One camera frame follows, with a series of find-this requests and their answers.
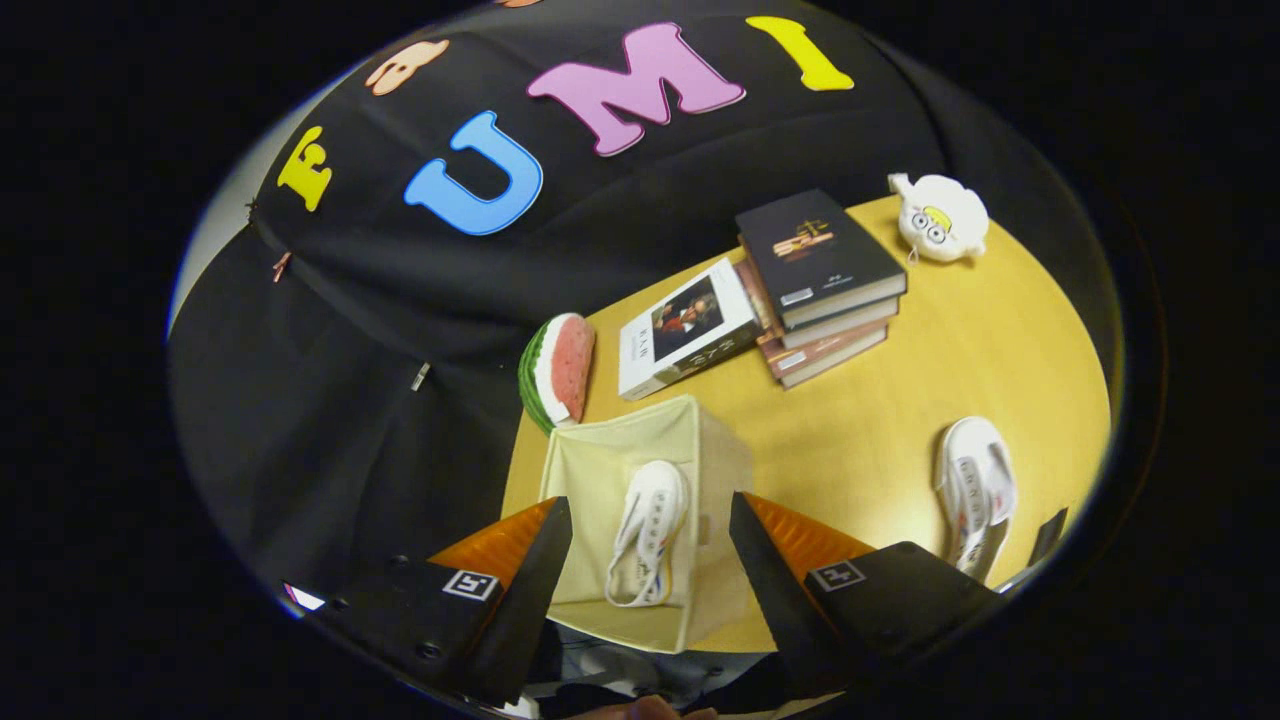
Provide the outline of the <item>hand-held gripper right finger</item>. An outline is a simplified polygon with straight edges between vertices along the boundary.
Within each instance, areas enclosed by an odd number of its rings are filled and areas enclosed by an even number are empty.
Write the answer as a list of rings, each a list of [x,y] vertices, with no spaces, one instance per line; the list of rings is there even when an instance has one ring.
[[[873,548],[750,492],[733,493],[730,537],[799,698],[896,680],[1002,607],[911,541]]]

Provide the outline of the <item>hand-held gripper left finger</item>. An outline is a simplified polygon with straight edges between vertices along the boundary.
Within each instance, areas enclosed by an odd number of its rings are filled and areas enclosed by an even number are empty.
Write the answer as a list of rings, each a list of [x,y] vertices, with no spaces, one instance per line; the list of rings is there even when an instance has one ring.
[[[415,689],[492,708],[512,705],[572,538],[570,500],[545,498],[429,559],[392,559],[303,623]]]

